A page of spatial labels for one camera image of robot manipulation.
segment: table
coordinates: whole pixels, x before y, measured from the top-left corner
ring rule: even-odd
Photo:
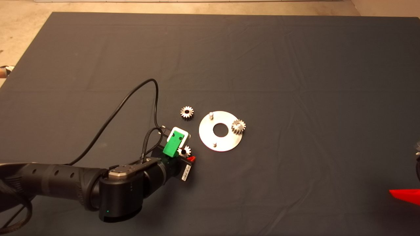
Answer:
[[[74,159],[155,78],[159,124],[188,130],[197,161],[128,221],[37,197],[11,235],[416,235],[420,207],[388,190],[419,187],[419,65],[418,18],[53,13],[0,89],[2,159]],[[139,90],[78,165],[137,158],[153,95]],[[247,124],[229,152],[199,139],[215,110]]]

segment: concrete floor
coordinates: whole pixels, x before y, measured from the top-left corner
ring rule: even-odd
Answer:
[[[342,0],[242,3],[35,3],[0,1],[0,66],[15,65],[53,11],[312,15],[420,16],[420,0]]]

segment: red plastic piece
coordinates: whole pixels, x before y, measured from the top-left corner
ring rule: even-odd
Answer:
[[[189,160],[190,162],[194,162],[195,161],[195,156],[189,157],[189,158],[187,158],[187,160]]]
[[[420,189],[391,189],[393,197],[420,206]]]

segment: small spur gear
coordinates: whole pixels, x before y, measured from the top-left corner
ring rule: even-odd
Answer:
[[[192,107],[183,107],[181,109],[181,117],[184,120],[190,120],[194,116],[194,109]]]
[[[185,146],[184,149],[178,148],[178,154],[182,157],[189,157],[191,155],[191,148],[189,146]]]
[[[242,134],[245,128],[246,128],[246,125],[243,120],[236,120],[232,123],[232,131],[235,134]]]

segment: circular metal disc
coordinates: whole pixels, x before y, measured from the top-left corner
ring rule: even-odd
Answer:
[[[198,133],[201,141],[211,150],[226,152],[236,147],[242,139],[242,134],[235,134],[232,131],[232,123],[237,120],[236,116],[226,111],[213,111],[213,119],[207,114],[200,123]],[[228,134],[218,137],[214,134],[213,128],[217,124],[224,124],[228,127]]]

